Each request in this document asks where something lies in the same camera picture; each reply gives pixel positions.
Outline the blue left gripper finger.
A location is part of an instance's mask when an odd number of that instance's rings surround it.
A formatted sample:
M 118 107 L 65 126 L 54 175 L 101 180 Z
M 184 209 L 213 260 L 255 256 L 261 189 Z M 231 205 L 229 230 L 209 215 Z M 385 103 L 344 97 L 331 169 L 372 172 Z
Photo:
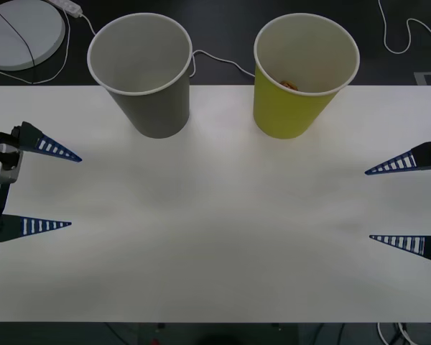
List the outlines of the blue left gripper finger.
M 23 121 L 20 126 L 14 127 L 11 131 L 11 135 L 17 139 L 18 148 L 21 150 L 57 157 L 73 162 L 82 161 L 82 159 L 73 151 L 69 150 L 51 137 L 48 137 L 29 122 Z
M 69 221 L 2 215 L 0 217 L 0 243 L 65 228 L 71 224 Z

